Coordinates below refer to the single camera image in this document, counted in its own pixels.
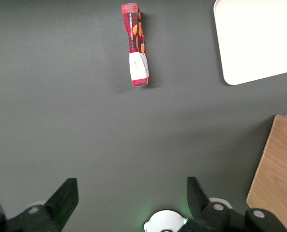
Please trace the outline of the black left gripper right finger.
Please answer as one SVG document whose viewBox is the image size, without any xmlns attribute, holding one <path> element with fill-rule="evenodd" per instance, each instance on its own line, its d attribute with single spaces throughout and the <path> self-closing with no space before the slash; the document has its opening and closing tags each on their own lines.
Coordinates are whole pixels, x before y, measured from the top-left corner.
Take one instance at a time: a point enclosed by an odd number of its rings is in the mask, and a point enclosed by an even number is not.
<svg viewBox="0 0 287 232">
<path fill-rule="evenodd" d="M 268 210 L 249 208 L 240 214 L 224 203 L 212 202 L 196 177 L 187 178 L 187 203 L 193 218 L 181 232 L 287 232 Z"/>
</svg>

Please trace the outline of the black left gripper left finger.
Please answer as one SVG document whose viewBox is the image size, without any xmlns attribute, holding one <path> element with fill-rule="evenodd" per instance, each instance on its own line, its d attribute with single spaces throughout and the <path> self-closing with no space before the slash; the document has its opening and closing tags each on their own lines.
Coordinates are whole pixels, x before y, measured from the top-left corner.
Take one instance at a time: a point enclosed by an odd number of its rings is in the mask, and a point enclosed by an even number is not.
<svg viewBox="0 0 287 232">
<path fill-rule="evenodd" d="M 43 204 L 7 219 L 0 213 L 0 232 L 61 232 L 78 204 L 76 178 L 68 178 Z"/>
</svg>

